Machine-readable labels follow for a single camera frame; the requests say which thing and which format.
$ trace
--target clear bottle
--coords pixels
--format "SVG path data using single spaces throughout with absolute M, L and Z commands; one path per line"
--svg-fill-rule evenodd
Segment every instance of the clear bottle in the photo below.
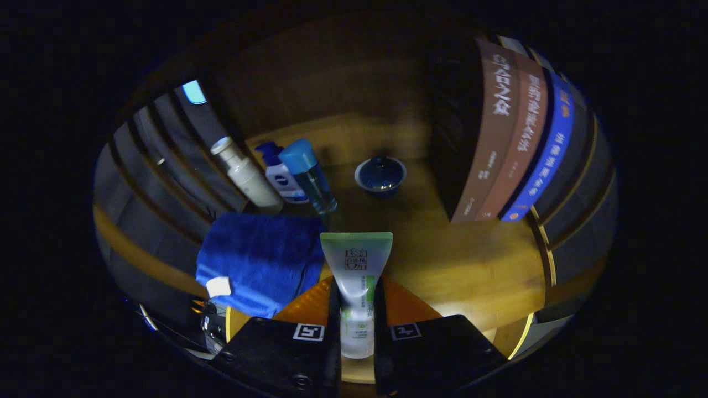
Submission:
M 320 215 L 333 212 L 337 208 L 337 201 L 332 196 L 309 141 L 301 138 L 293 142 L 278 154 L 278 158 L 290 170 L 290 174 Z

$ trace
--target blue book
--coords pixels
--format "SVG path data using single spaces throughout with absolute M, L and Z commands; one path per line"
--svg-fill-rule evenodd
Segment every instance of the blue book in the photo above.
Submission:
M 571 140 L 573 100 L 570 86 L 553 72 L 547 71 L 547 75 L 550 76 L 550 79 L 547 76 L 547 81 L 553 83 L 553 116 L 549 124 L 546 143 L 536 165 L 528 174 L 525 182 L 522 182 L 523 188 L 508 205 L 508 210 L 501 218 L 502 221 L 518 221 L 524 218 L 553 179 Z

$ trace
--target metal bolt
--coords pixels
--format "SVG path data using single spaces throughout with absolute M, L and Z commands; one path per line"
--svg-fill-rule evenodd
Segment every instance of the metal bolt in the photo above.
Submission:
M 292 383 L 300 390 L 304 390 L 312 385 L 312 380 L 302 373 L 292 376 Z

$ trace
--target blue light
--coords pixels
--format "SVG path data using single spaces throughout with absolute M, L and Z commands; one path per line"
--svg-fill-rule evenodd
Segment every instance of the blue light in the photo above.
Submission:
M 189 102 L 195 105 L 207 102 L 207 99 L 204 97 L 204 93 L 202 92 L 202 88 L 199 87 L 199 83 L 196 80 L 183 84 L 182 89 L 184 90 L 184 94 L 187 96 Z

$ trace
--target orange object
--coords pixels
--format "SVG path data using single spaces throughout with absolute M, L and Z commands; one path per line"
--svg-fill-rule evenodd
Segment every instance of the orange object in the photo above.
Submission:
M 295 324 L 327 326 L 329 287 L 333 280 L 334 278 L 330 276 L 312 286 L 275 314 L 273 319 Z
M 409 324 L 443 317 L 421 298 L 387 276 L 382 276 L 381 279 L 386 295 L 388 325 Z M 278 312 L 273 319 L 326 326 L 329 312 L 329 288 L 333 280 L 332 277 L 329 277 L 317 283 Z

